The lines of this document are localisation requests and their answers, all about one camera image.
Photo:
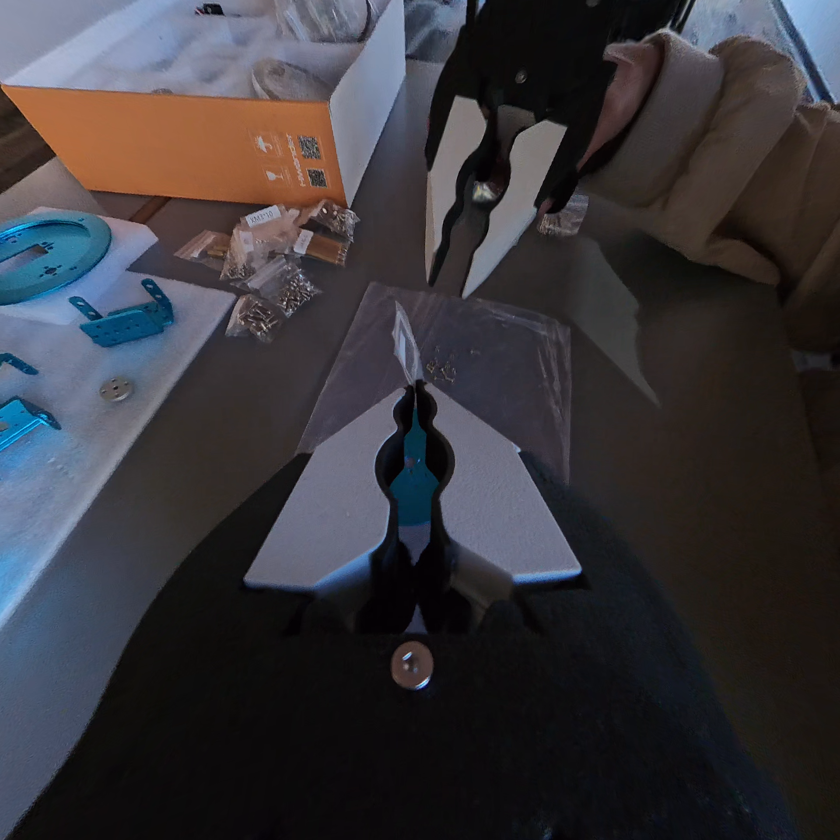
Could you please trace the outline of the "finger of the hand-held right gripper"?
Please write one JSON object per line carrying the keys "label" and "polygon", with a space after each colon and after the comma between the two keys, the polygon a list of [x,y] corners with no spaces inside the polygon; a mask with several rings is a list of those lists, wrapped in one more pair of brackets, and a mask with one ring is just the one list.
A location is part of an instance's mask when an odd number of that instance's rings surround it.
{"label": "finger of the hand-held right gripper", "polygon": [[487,233],[472,255],[462,298],[468,298],[484,283],[536,217],[541,203],[539,190],[566,131],[560,123],[540,121],[513,138],[507,189],[490,211]]}
{"label": "finger of the hand-held right gripper", "polygon": [[454,98],[427,173],[425,267],[433,287],[465,208],[466,186],[486,149],[487,118],[472,98]]}

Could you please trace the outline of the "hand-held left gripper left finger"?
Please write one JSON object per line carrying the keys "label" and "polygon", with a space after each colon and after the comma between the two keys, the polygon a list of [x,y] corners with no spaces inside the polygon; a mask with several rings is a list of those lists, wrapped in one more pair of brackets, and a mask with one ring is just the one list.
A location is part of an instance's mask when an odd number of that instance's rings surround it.
{"label": "hand-held left gripper left finger", "polygon": [[413,386],[392,394],[311,452],[245,574],[255,590],[369,594],[377,550],[396,538],[390,473],[402,470]]}

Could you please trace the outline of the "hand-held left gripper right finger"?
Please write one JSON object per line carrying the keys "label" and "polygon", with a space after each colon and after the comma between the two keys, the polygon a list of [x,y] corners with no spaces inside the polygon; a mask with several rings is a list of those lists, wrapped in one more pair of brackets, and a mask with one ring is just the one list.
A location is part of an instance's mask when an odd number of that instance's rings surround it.
{"label": "hand-held left gripper right finger", "polygon": [[520,448],[452,397],[417,384],[427,467],[437,478],[429,542],[417,562],[422,592],[493,603],[521,587],[582,574]]}

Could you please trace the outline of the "teal round metal plate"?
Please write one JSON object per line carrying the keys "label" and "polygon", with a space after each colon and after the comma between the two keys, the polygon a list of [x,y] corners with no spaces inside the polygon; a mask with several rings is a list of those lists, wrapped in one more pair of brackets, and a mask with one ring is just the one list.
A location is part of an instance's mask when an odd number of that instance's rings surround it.
{"label": "teal round metal plate", "polygon": [[427,435],[417,409],[403,439],[403,468],[390,485],[397,502],[397,523],[401,528],[429,524],[438,479],[427,467]]}

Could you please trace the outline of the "small clear screw bag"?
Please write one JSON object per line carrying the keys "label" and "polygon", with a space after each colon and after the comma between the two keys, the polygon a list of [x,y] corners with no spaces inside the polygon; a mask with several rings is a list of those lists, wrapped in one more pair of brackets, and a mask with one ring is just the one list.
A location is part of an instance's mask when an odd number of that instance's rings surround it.
{"label": "small clear screw bag", "polygon": [[406,311],[395,301],[395,318],[392,330],[393,353],[402,367],[406,383],[415,385],[424,379],[424,368],[418,344]]}

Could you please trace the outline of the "pile of small hardware bags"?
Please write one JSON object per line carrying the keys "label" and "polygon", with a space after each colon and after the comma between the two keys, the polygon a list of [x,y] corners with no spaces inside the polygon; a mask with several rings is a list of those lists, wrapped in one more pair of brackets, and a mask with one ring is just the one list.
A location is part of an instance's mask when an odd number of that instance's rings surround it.
{"label": "pile of small hardware bags", "polygon": [[204,230],[175,257],[217,270],[238,292],[225,334],[270,343],[280,328],[322,290],[306,261],[345,267],[357,213],[331,199],[309,206],[274,204],[241,217],[232,233]]}

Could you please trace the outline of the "person's right forearm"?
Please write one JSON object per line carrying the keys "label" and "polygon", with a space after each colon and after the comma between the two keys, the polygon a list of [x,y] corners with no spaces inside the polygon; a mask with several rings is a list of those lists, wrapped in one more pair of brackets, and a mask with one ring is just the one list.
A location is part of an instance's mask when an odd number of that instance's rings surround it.
{"label": "person's right forearm", "polygon": [[656,43],[663,60],[612,141],[601,114],[583,189],[689,260],[775,287],[795,349],[838,351],[838,107],[807,102],[798,66],[754,38],[624,43]]}

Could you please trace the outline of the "grey desk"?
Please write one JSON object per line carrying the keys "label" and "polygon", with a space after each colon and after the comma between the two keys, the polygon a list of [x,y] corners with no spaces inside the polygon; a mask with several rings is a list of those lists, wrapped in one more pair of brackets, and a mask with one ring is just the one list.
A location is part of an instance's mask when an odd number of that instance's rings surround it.
{"label": "grey desk", "polygon": [[[439,66],[406,78],[349,264],[272,344],[217,329],[2,630],[2,837],[87,726],[174,568],[294,455],[364,291],[423,291]],[[660,583],[803,838],[838,838],[838,557],[775,290],[593,199],[482,296],[572,327],[571,484]]]}

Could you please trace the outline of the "person's right hand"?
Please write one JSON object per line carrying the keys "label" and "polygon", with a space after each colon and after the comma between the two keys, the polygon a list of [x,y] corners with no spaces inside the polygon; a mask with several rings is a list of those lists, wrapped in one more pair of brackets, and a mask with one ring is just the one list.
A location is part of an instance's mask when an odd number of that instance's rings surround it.
{"label": "person's right hand", "polygon": [[656,43],[615,43],[605,58],[616,64],[598,124],[604,142],[612,141],[635,119],[653,88],[662,65],[662,51]]}

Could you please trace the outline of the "shiny wrapped parts bag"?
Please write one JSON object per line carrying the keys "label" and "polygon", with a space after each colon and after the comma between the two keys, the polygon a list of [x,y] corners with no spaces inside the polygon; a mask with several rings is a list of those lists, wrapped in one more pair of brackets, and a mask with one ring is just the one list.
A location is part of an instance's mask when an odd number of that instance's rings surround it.
{"label": "shiny wrapped parts bag", "polygon": [[585,220],[589,203],[588,195],[581,192],[573,193],[560,209],[554,207],[553,200],[546,199],[538,212],[538,233],[552,238],[576,236]]}

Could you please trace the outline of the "clear plastic bag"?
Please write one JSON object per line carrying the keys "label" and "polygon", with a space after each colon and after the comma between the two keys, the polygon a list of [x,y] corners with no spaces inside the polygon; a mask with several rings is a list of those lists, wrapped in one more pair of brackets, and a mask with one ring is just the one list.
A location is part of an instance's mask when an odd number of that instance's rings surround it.
{"label": "clear plastic bag", "polygon": [[436,343],[482,350],[465,381],[432,384],[570,480],[571,331],[556,320],[507,304],[459,299],[372,282],[303,430],[310,452],[373,404],[406,385],[393,353],[395,301],[406,311],[421,353]]}

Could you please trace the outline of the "cluster of small loose screws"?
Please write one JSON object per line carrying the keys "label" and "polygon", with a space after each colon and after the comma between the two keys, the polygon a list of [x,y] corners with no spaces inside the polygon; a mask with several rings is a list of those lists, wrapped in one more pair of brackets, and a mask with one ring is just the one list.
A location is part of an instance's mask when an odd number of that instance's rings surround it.
{"label": "cluster of small loose screws", "polygon": [[483,353],[478,348],[458,349],[436,343],[423,355],[425,381],[454,385],[465,381],[477,370]]}

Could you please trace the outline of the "bubble-wrapped round part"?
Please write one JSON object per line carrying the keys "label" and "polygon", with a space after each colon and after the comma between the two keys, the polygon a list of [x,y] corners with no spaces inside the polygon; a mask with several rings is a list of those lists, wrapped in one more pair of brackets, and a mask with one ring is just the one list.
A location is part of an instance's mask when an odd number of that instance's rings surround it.
{"label": "bubble-wrapped round part", "polygon": [[250,79],[255,95],[269,101],[323,102],[333,91],[314,73],[280,59],[259,59]]}

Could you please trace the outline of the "bubble wrap packet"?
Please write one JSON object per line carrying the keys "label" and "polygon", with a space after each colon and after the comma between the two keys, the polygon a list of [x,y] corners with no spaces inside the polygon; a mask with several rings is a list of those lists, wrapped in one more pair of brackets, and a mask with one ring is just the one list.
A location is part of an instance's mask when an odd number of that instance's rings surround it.
{"label": "bubble wrap packet", "polygon": [[275,1],[280,31],[315,44],[361,42],[375,23],[367,1]]}

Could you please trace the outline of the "white foam sheet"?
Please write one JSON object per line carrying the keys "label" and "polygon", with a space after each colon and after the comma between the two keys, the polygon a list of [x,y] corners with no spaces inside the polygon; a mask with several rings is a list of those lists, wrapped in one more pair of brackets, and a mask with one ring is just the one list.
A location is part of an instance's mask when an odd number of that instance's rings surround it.
{"label": "white foam sheet", "polygon": [[[2,623],[14,613],[67,540],[113,471],[128,453],[227,316],[234,295],[214,288],[152,276],[170,299],[175,322],[163,333],[110,349],[80,329],[81,315],[68,298],[86,298],[98,309],[119,309],[150,297],[141,274],[128,267],[157,237],[143,225],[102,217],[112,245],[96,268],[101,275],[49,294],[43,303],[2,308],[1,350],[33,365],[38,375],[2,367],[2,403],[20,396],[46,409],[61,430],[39,427],[1,456]],[[114,376],[134,384],[124,402],[100,398]]]}

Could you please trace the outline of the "orange cardboard box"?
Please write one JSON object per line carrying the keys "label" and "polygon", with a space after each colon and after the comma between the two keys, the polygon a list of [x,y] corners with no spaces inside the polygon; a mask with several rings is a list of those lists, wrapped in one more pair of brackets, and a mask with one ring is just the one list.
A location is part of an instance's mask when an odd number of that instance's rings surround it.
{"label": "orange cardboard box", "polygon": [[[275,2],[2,2],[2,88],[87,189],[351,205],[406,73],[403,2],[352,44],[285,36]],[[327,101],[269,101],[284,60]]]}

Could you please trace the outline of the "perforated blue U bracket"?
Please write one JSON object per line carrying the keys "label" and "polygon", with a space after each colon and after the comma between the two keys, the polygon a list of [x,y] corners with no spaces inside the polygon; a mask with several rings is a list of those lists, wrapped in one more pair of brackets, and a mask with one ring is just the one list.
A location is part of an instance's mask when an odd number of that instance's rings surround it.
{"label": "perforated blue U bracket", "polygon": [[111,311],[103,316],[82,297],[68,302],[86,319],[79,329],[99,347],[111,348],[163,333],[175,322],[172,302],[151,278],[143,278],[142,287],[151,300]]}

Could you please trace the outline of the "small blue angle bracket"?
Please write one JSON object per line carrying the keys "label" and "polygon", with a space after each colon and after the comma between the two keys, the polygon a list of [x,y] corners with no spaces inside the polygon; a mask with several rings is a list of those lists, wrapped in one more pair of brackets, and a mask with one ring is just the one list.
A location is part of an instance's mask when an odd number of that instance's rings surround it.
{"label": "small blue angle bracket", "polygon": [[1,451],[39,427],[61,430],[57,419],[46,409],[15,396],[1,405]]}

